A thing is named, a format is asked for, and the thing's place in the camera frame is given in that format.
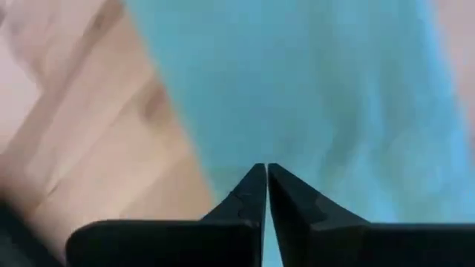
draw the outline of black object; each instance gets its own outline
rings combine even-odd
[[[0,201],[0,266],[62,266],[4,201]]]
[[[475,266],[475,225],[370,223],[277,164],[267,172],[264,164],[255,165],[199,221],[109,220],[80,228],[66,245],[68,262],[261,266],[267,183],[284,267]]]

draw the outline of wooden floor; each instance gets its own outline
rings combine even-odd
[[[475,1],[434,2],[475,125]],[[0,189],[58,255],[94,220],[212,206],[129,15],[118,0],[77,3],[0,1]]]

